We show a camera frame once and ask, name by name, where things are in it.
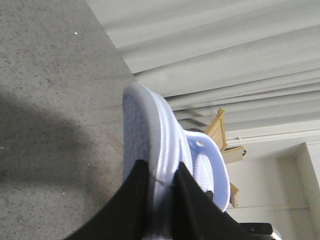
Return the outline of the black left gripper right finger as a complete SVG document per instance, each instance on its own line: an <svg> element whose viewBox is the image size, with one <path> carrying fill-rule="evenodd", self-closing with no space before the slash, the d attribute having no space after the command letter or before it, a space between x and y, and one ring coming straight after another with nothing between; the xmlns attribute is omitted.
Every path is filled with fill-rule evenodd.
<svg viewBox="0 0 320 240"><path fill-rule="evenodd" d="M172 238L174 240L251 240L236 221L201 190L183 162L174 175Z"/></svg>

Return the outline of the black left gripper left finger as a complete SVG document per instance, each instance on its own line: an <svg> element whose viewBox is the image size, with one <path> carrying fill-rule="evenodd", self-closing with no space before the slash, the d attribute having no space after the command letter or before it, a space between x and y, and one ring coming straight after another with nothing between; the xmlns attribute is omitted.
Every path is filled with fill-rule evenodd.
<svg viewBox="0 0 320 240"><path fill-rule="evenodd" d="M145 231L148 164L137 160L116 194L68 240L141 240Z"/></svg>

